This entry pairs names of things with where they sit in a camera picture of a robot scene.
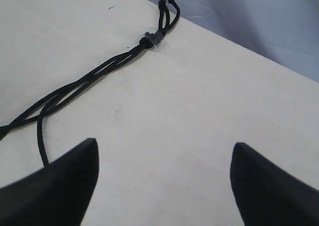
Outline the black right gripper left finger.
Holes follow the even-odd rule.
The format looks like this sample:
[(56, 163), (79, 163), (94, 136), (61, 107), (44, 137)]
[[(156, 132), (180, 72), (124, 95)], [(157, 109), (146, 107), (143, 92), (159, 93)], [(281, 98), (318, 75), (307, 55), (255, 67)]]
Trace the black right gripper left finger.
[(2, 226), (79, 226), (99, 175), (99, 151), (88, 138), (37, 172), (0, 190)]

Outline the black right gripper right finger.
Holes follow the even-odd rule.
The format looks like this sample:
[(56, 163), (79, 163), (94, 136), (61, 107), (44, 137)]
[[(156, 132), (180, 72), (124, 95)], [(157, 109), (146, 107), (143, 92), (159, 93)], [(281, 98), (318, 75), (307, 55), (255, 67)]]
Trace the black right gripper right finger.
[(317, 226), (319, 192), (245, 143), (235, 144), (230, 182), (246, 226)]

